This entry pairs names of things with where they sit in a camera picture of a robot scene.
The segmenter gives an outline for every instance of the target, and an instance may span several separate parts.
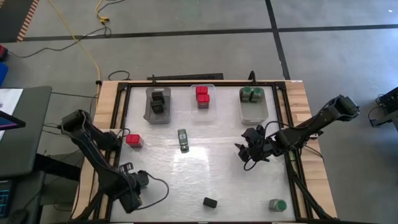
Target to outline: transparent container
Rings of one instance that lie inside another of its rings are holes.
[[[260,100],[257,103],[243,103],[238,98],[241,105],[240,114],[242,124],[262,124],[268,118],[268,107],[264,89],[261,88]]]
[[[155,114],[150,107],[150,101],[152,92],[161,91],[163,92],[164,97],[164,105],[163,105],[163,113]],[[150,124],[168,124],[170,123],[170,108],[171,108],[171,90],[169,87],[149,87],[146,90],[147,94],[147,103],[145,109],[144,119],[147,120]]]
[[[196,95],[197,86],[207,86],[210,96],[209,108],[199,109]],[[217,119],[217,93],[216,87],[212,84],[192,85],[191,91],[191,118],[193,122],[212,122]]]

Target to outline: black cube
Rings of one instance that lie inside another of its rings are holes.
[[[217,207],[217,201],[213,200],[211,198],[205,197],[203,200],[203,204],[210,207],[210,208],[216,208]]]
[[[152,100],[153,100],[153,101],[158,101],[158,100],[160,100],[162,103],[164,103],[163,92],[161,92],[161,91],[154,91],[154,92],[152,92]]]
[[[150,107],[154,113],[163,113],[163,103],[160,100],[151,101]]]

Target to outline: red cube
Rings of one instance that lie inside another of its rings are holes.
[[[130,147],[142,147],[143,140],[139,134],[128,134],[126,136],[126,144]]]
[[[197,86],[197,95],[205,95],[207,94],[207,86]]]
[[[198,108],[207,109],[209,108],[210,96],[209,94],[197,96]]]

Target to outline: concrete floor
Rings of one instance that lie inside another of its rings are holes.
[[[101,27],[94,15],[96,0],[53,0],[75,34]],[[278,27],[361,26],[398,24],[398,2],[388,0],[275,0]],[[137,0],[109,6],[114,34],[207,29],[270,28],[266,4],[260,0]],[[47,1],[41,1],[27,37],[68,35]],[[320,137],[333,199],[342,220],[398,222],[398,133],[386,124],[371,128],[367,113],[374,99],[398,86],[398,30],[349,30],[280,33],[291,79],[303,80],[313,113],[330,98],[348,95],[361,106],[349,123],[335,123]],[[63,41],[4,44],[19,55]],[[274,37],[263,34],[192,35],[84,40],[97,61],[102,79],[115,70],[142,80],[152,74],[179,75],[223,72],[225,79],[245,79],[250,70],[260,79],[283,79]],[[96,70],[77,46],[34,57],[11,57],[3,87],[50,85],[54,91],[95,95]],[[48,122],[90,100],[53,95]],[[75,150],[69,140],[42,135],[40,152]],[[46,209],[42,223],[59,218]]]

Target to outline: computer screen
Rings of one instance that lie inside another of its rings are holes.
[[[23,127],[25,127],[25,122],[0,111],[0,131]]]

